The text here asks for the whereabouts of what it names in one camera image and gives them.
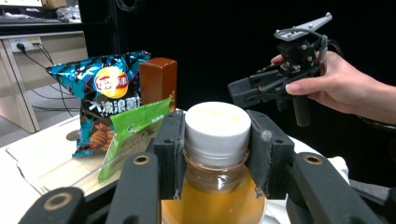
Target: power outlet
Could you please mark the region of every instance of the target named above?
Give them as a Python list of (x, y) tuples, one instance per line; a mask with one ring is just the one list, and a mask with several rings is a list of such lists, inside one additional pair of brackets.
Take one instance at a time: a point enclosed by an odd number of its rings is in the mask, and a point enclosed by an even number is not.
[(41, 44), (41, 38), (27, 37), (27, 38), (9, 39), (9, 44), (11, 45), (12, 52), (21, 52), (21, 50), (17, 48), (17, 44), (23, 44), (25, 46), (26, 51), (37, 50), (40, 48), (34, 44)]

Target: bottle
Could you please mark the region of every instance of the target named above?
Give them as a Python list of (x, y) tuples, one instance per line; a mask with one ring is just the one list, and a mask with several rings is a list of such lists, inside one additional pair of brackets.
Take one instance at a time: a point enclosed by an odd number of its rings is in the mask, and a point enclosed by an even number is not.
[(244, 164), (251, 120), (248, 113), (221, 102), (187, 111), (180, 201), (162, 201), (163, 223), (260, 223), (266, 199)]

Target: lay's logo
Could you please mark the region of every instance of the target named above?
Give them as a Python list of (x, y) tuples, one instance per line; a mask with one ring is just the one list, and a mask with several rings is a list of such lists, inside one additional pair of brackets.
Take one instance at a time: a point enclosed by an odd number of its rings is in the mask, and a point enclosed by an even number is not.
[(128, 91), (128, 77), (118, 67), (102, 68), (95, 77), (96, 89), (103, 95), (118, 99)]

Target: green package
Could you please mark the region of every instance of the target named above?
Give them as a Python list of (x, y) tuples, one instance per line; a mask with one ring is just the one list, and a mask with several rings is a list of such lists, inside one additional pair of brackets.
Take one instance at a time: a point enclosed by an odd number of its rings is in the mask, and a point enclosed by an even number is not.
[(168, 98), (111, 117), (116, 134), (103, 161), (99, 183), (112, 177), (127, 157), (147, 149), (149, 139), (158, 132), (163, 117), (169, 112), (170, 102)]

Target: cardboard box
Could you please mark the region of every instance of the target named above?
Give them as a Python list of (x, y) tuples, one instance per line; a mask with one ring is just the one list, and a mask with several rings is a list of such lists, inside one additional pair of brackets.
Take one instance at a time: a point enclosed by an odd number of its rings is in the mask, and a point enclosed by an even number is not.
[(41, 3), (45, 9), (67, 7), (66, 0), (41, 0)]
[(176, 110), (177, 61), (153, 58), (140, 64), (142, 104), (147, 105), (172, 97), (170, 112)]

